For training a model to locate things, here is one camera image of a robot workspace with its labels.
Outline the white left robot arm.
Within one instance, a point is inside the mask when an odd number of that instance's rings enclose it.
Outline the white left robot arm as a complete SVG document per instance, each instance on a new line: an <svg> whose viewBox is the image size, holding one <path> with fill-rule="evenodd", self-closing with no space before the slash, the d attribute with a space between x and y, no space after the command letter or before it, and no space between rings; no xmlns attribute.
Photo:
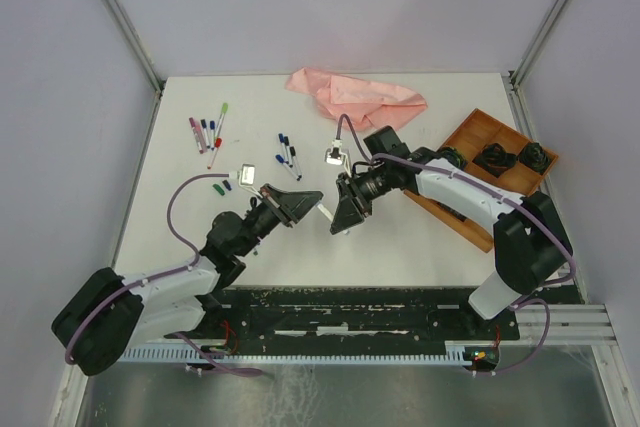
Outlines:
<svg viewBox="0 0 640 427"><path fill-rule="evenodd" d="M183 264L131 277L109 267L95 271L51 325L66 363L95 376L148 341L192 330L212 336L221 313L205 298L233 284L246 268L244 257L276 227L298 224L323 197L320 191L286 192L265 184L244 215L219 213L203 247Z"/></svg>

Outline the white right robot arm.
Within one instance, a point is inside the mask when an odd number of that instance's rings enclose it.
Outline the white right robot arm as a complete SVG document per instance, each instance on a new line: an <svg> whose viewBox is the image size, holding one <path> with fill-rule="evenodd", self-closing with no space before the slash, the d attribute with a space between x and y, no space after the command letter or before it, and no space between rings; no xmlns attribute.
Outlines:
<svg viewBox="0 0 640 427"><path fill-rule="evenodd" d="M521 304L536 290L558 284L555 273L576 266L573 250L556 207L542 192L524 195L489 184L421 147L409 150L386 126L358 142L368 169L358 173L340 138L325 161L340 165L336 179L338 205L330 231L346 231L373 213L374 200L394 189L407 191L451 208L492 236L494 272L469 296L458 315L467 336L481 338L495 317Z"/></svg>

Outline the green pen cap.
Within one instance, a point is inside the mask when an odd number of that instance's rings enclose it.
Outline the green pen cap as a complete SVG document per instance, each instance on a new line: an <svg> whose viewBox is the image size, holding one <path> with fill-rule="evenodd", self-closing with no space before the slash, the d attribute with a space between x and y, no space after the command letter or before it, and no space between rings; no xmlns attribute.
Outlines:
<svg viewBox="0 0 640 427"><path fill-rule="evenodd" d="M223 189L223 187L221 187L218 184L213 184L212 187L214 188L214 190L221 196L225 196L225 190Z"/></svg>

